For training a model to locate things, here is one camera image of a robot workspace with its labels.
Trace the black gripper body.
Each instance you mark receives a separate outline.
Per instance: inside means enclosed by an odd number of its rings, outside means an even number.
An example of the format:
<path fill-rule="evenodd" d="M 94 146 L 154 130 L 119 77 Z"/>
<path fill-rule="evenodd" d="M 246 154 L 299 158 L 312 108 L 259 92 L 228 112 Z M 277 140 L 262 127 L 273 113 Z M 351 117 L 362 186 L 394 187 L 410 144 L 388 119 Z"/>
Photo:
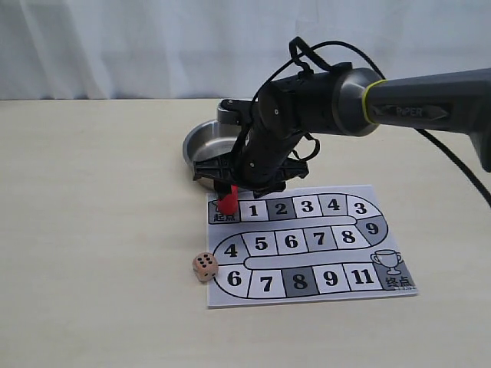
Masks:
<path fill-rule="evenodd" d="M 248 140 L 237 140 L 233 149 L 219 156 L 193 163 L 193 179 L 227 182 L 231 186 L 252 191 L 305 178 L 308 164 L 288 155 L 297 146 L 303 133 L 279 139 L 258 129 L 249 131 Z"/>

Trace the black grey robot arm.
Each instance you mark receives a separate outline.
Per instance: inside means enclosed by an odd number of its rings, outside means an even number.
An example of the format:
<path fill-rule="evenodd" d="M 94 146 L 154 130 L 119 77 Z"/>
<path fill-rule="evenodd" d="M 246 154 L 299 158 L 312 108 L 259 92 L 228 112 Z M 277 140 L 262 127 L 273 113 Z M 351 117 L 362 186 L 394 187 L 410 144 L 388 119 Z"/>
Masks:
<path fill-rule="evenodd" d="M 194 179 L 217 192 L 232 186 L 257 198 L 282 192 L 308 175 L 291 153 L 311 134 L 367 136 L 381 125 L 467 135 L 484 170 L 490 168 L 490 71 L 477 69 L 387 80 L 369 68 L 335 65 L 268 81 L 237 110 L 232 149 L 193 163 Z"/>

